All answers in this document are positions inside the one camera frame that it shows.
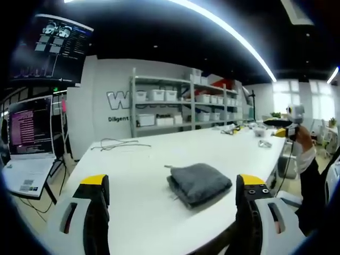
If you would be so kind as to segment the person's right hand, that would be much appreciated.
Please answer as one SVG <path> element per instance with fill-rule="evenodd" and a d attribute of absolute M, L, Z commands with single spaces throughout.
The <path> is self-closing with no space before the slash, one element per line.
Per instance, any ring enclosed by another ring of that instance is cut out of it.
<path fill-rule="evenodd" d="M 304 126 L 298 127 L 295 140 L 301 145 L 302 152 L 307 152 L 314 147 L 310 132 Z"/>

